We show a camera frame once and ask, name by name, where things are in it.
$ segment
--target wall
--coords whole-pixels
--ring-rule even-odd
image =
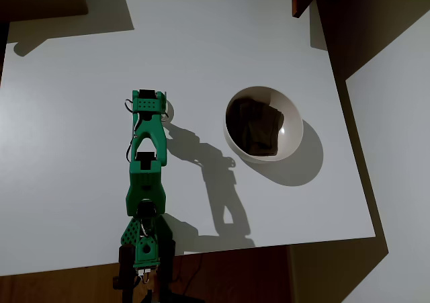
[[[402,276],[401,273],[392,277],[389,277],[391,275],[386,275],[386,273],[399,272],[394,266],[398,264],[396,260],[404,259],[404,257],[401,257],[401,255],[394,256],[393,254],[395,258],[391,260],[391,253],[387,257],[386,255],[388,250],[390,252],[395,251],[395,246],[404,241],[404,232],[392,234],[391,230],[393,228],[401,229],[402,226],[393,224],[395,223],[394,218],[391,220],[386,219],[385,212],[394,214],[393,206],[397,205],[396,201],[391,202],[389,198],[384,198],[385,201],[380,200],[381,193],[379,189],[375,189],[375,194],[373,192],[372,185],[375,188],[377,177],[372,176],[373,171],[370,172],[369,177],[366,162],[370,161],[372,157],[375,157],[375,159],[377,157],[375,154],[366,154],[366,149],[364,149],[366,158],[363,155],[360,138],[365,137],[360,132],[359,123],[357,123],[358,131],[355,126],[354,114],[345,81],[422,17],[430,9],[430,0],[317,1],[339,98],[376,237],[291,246],[296,283],[296,301],[300,303],[342,302],[364,279],[356,291],[346,299],[346,302],[414,302],[413,300],[405,299],[405,296],[399,296],[399,301],[393,301],[391,294],[384,292],[384,290],[394,290],[393,293],[395,294],[405,293],[405,295],[409,295],[408,290],[412,291],[413,286],[407,280],[413,280],[411,275],[414,273],[417,278],[419,278],[420,273],[422,276],[425,276],[425,274],[423,269],[414,269],[413,264],[409,266],[408,263],[405,263],[405,265],[409,266],[409,269],[412,268],[412,271],[406,274],[405,271],[408,271],[408,269],[405,269],[404,265],[402,266],[403,273],[407,277]],[[369,170],[373,170],[369,163],[368,166]],[[418,221],[412,212],[406,212],[408,216],[404,219],[411,223],[409,227],[415,226],[414,224],[417,224]],[[389,233],[387,235],[388,247],[384,235],[385,230]],[[407,238],[407,240],[417,241],[415,237]],[[416,255],[416,253],[411,249],[407,255]],[[391,269],[384,269],[385,264],[390,265]],[[388,284],[391,284],[394,279],[398,282],[394,282],[391,285],[393,288],[390,288]],[[414,284],[418,287],[418,294],[415,297],[421,297],[425,290],[424,287],[419,286],[422,284],[421,280],[417,279]]]
[[[430,302],[430,12],[347,80],[390,253],[346,303]]]

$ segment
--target wire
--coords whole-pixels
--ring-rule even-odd
[[[194,274],[191,276],[191,278],[188,281],[187,286],[185,287],[183,294],[182,295],[186,295],[187,291],[188,291],[188,287],[191,284],[191,282],[193,281],[194,277],[197,275],[197,273],[200,271],[200,269],[202,268],[202,261],[203,261],[203,254],[200,254],[200,262],[199,262],[199,267],[196,269],[196,271],[194,272]]]
[[[125,100],[125,102],[124,102],[124,105],[126,106],[127,110],[128,110],[130,113],[132,113],[133,111],[132,111],[130,108],[128,108],[128,106],[127,106],[127,101],[128,101],[129,103],[131,103],[132,105],[133,105],[133,102],[132,102],[131,100],[129,100],[129,99],[126,99],[126,100]]]

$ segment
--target dark cloth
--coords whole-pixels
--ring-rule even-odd
[[[236,145],[256,156],[277,154],[277,135],[284,115],[250,98],[233,101],[226,115],[227,130]]]

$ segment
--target green 3d-printed bracket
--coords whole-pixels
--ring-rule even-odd
[[[166,102],[161,92],[133,91],[130,188],[126,197],[127,215],[133,218],[122,235],[121,245],[136,247],[134,267],[138,269],[155,268],[159,264],[159,244],[172,240],[172,232],[161,216],[166,205],[161,184],[161,167],[167,164],[167,141],[161,123]],[[156,156],[138,152],[145,138],[152,140]]]

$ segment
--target white wall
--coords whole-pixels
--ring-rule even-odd
[[[430,12],[347,85],[390,252],[344,302],[430,302]]]

